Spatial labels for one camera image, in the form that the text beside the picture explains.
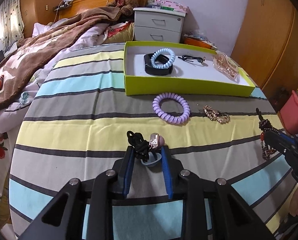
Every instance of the pink box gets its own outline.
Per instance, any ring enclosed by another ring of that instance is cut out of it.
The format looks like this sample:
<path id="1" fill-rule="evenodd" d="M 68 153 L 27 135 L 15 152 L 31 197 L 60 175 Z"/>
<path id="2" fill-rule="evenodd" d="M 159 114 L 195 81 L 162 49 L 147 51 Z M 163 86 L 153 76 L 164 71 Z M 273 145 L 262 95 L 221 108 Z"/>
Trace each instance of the pink box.
<path id="1" fill-rule="evenodd" d="M 280 110 L 284 128 L 292 135 L 298 133 L 298 94 L 292 90 L 292 94 Z"/>
<path id="2" fill-rule="evenodd" d="M 164 6 L 164 7 L 170 7 L 170 8 L 173 8 L 173 9 L 175 9 L 177 11 L 184 12 L 184 13 L 188 13 L 188 11 L 189 11 L 189 7 L 188 6 L 184 6 L 184 5 L 179 4 L 177 2 L 163 1 L 162 2 L 162 6 Z"/>

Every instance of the wooden wardrobe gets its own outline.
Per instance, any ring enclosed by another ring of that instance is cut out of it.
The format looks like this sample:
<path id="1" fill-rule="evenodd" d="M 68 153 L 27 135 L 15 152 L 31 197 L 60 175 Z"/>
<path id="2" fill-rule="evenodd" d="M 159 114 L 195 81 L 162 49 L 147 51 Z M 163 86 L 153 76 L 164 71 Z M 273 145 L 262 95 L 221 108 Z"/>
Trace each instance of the wooden wardrobe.
<path id="1" fill-rule="evenodd" d="M 61 1 L 62 0 L 20 0 L 21 16 L 25 24 L 25 38 L 32 36 L 33 25 L 35 23 L 47 25 L 49 22 L 55 20 L 56 13 L 52 11 L 52 8 L 58 6 Z"/>
<path id="2" fill-rule="evenodd" d="M 298 12 L 289 0 L 249 0 L 231 57 L 267 98 L 298 87 Z"/>

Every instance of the red container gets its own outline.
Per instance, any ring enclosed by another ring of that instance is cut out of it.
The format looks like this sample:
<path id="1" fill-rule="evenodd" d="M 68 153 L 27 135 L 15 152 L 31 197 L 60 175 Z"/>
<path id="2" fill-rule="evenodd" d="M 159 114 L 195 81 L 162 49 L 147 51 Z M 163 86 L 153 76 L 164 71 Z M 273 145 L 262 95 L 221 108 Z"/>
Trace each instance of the red container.
<path id="1" fill-rule="evenodd" d="M 280 110 L 284 128 L 292 135 L 298 133 L 298 95 L 292 90 L 292 94 Z"/>

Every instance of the striped bedsheet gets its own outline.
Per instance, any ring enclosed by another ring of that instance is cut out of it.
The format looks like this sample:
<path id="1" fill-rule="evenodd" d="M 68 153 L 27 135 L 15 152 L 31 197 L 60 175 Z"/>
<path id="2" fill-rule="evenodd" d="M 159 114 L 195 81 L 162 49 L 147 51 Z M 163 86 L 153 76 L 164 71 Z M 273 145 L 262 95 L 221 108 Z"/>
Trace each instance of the striped bedsheet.
<path id="1" fill-rule="evenodd" d="M 152 109 L 154 95 L 124 92 L 124 44 L 80 49 L 60 60 L 33 100 L 21 125 L 9 185 L 12 223 L 19 236 L 71 178 L 95 178 L 124 156 L 126 132 L 162 135 L 174 158 L 204 179 L 227 179 L 271 232 L 287 213 L 296 183 L 281 154 L 262 159 L 258 107 L 282 129 L 259 88 L 249 98 L 183 95 L 192 110 L 185 125 L 170 125 Z M 201 109 L 230 114 L 221 125 Z M 167 112 L 181 113 L 173 101 Z M 86 239 L 86 208 L 83 239 Z M 135 162 L 128 199 L 113 206 L 114 239 L 169 240 L 180 237 L 182 201 L 169 201 L 160 167 Z M 208 229 L 212 233 L 210 217 Z"/>

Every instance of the curtain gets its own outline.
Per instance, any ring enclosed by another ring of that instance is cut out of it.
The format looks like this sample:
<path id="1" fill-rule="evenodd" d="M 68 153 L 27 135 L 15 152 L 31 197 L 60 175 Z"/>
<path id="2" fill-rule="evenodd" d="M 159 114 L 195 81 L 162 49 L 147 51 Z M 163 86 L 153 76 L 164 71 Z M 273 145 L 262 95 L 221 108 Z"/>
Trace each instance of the curtain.
<path id="1" fill-rule="evenodd" d="M 0 23 L 3 28 L 3 51 L 23 38 L 25 28 L 20 12 L 20 0 L 4 0 L 0 6 Z"/>

